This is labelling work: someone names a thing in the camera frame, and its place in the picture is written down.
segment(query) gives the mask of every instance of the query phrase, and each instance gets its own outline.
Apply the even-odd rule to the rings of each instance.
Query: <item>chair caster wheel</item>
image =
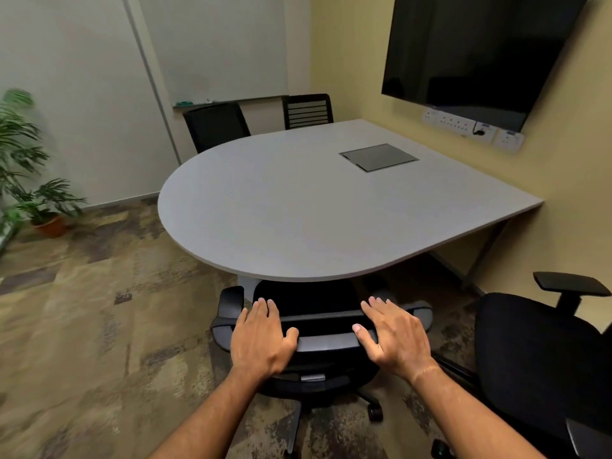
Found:
[[[382,422],[383,421],[383,409],[378,404],[368,405],[368,417],[370,422]]]
[[[434,459],[455,459],[448,445],[442,440],[434,440],[432,444],[432,457]]]

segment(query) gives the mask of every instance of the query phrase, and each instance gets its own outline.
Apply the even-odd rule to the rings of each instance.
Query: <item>forearm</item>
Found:
[[[150,459],[218,459],[227,454],[258,381],[234,371]]]
[[[442,369],[423,373],[414,388],[459,459],[544,459],[527,440]]]

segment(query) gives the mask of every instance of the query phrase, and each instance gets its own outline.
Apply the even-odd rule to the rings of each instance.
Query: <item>whiteboard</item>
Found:
[[[139,0],[172,104],[288,94],[283,0]]]

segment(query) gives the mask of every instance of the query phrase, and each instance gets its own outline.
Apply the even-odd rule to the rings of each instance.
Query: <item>hand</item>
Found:
[[[353,325],[353,331],[372,362],[411,384],[438,368],[420,320],[389,300],[370,297],[369,302],[361,301],[361,308],[376,327],[378,344],[361,325]]]
[[[266,304],[259,298],[251,311],[244,308],[236,321],[230,345],[232,370],[257,384],[281,373],[297,348],[298,334],[292,327],[283,338],[279,309],[271,299]]]

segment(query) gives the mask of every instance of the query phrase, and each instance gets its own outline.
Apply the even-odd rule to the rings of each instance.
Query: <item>white wall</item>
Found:
[[[37,101],[53,177],[89,204],[157,192],[178,167],[121,0],[0,0],[0,89]]]
[[[164,76],[157,61],[155,48],[140,9],[138,0],[127,0],[149,67],[162,100],[172,137],[180,160],[184,163],[197,153],[182,114],[172,108],[172,102],[164,85]],[[284,0],[287,30],[287,71],[289,94],[310,92],[310,0]],[[252,99],[241,102],[242,112],[251,134],[268,133],[285,129],[283,109],[279,98]]]

